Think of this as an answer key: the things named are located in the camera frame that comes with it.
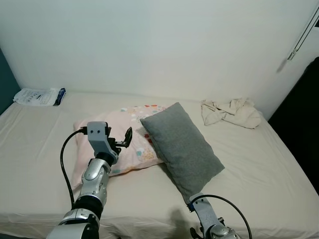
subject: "towel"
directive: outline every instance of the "towel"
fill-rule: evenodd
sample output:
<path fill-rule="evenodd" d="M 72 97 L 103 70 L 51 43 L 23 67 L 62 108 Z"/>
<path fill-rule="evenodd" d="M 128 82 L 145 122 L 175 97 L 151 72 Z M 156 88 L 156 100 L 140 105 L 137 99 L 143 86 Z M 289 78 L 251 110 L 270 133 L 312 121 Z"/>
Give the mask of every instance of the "towel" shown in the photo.
<path fill-rule="evenodd" d="M 204 100 L 201 102 L 201 115 L 206 126 L 224 120 L 245 128 L 255 128 L 261 122 L 254 103 L 245 98 L 233 99 L 229 104 Z"/>

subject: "pink pillow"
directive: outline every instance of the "pink pillow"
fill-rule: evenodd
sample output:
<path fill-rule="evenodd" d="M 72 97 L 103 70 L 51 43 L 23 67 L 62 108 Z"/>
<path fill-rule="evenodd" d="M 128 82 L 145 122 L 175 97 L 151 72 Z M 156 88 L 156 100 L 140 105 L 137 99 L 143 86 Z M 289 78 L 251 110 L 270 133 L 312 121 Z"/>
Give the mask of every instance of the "pink pillow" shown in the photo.
<path fill-rule="evenodd" d="M 143 128 L 140 119 L 154 115 L 164 109 L 165 107 L 158 105 L 122 108 L 118 112 L 104 113 L 77 121 L 74 123 L 74 130 L 86 126 L 90 121 L 105 121 L 109 127 L 112 128 L 110 137 L 121 141 L 125 138 L 126 130 L 132 127 L 133 137 L 131 144 L 128 148 L 121 148 L 122 151 L 119 155 L 118 162 L 111 167 L 110 176 L 127 173 L 134 169 L 147 168 L 162 163 L 162 161 L 157 158 L 152 141 Z M 75 189 L 82 183 L 82 174 L 86 170 L 90 159 L 94 158 L 94 151 L 88 141 L 87 135 L 77 134 L 76 142 L 78 146 L 78 158 L 72 173 L 72 189 Z"/>

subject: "white wall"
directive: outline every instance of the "white wall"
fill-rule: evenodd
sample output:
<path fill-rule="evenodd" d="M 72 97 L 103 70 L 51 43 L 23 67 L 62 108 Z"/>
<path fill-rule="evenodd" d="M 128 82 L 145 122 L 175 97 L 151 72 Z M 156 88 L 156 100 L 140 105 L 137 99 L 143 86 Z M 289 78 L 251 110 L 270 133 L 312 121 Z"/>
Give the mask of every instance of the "white wall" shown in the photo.
<path fill-rule="evenodd" d="M 302 73 L 276 70 L 317 3 L 0 0 L 0 47 L 22 87 L 248 96 L 268 118 Z"/>

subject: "teal wall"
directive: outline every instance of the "teal wall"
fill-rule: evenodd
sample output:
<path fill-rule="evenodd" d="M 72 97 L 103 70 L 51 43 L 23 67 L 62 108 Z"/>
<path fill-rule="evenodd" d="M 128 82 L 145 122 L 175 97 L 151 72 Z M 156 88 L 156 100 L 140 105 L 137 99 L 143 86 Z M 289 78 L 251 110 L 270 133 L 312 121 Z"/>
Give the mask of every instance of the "teal wall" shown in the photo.
<path fill-rule="evenodd" d="M 20 91 L 15 77 L 0 49 L 0 115 L 13 103 L 14 95 Z"/>

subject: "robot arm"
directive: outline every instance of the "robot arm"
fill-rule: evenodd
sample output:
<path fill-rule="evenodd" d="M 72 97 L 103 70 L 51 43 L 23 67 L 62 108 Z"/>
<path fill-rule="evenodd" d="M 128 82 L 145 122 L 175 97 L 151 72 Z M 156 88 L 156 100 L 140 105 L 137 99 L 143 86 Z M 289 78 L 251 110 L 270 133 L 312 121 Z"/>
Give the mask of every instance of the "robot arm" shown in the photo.
<path fill-rule="evenodd" d="M 132 140 L 132 128 L 127 130 L 124 141 L 117 142 L 114 138 L 109 138 L 111 128 L 106 122 L 89 122 L 83 129 L 94 149 L 95 158 L 91 159 L 82 175 L 82 190 L 72 210 L 64 215 L 47 239 L 99 238 L 100 218 L 106 204 L 109 173 L 121 152 L 117 147 L 128 147 Z"/>
<path fill-rule="evenodd" d="M 204 239 L 240 239 L 235 231 L 224 225 L 223 218 L 217 218 L 211 204 L 206 198 L 198 198 L 202 196 L 202 193 L 195 194 L 189 198 L 191 204 L 191 210 L 196 211 L 201 223 L 201 231 Z M 201 239 L 194 228 L 190 229 L 190 233 L 194 239 Z"/>

